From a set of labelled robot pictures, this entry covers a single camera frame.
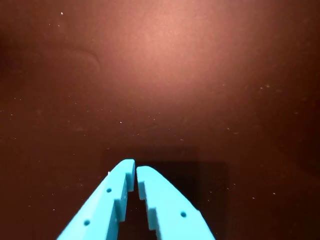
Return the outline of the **cyan gripper finger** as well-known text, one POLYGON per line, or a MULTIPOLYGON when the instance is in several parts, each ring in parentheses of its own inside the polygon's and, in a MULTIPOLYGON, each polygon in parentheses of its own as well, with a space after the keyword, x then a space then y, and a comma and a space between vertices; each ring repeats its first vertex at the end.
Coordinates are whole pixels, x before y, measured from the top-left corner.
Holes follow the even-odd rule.
POLYGON ((139 199, 145 201, 148 228, 158 240, 213 240, 201 212, 150 166, 136 168, 139 199))
POLYGON ((120 161, 101 181, 59 240, 116 240, 126 218, 128 193, 134 190, 135 160, 120 161))

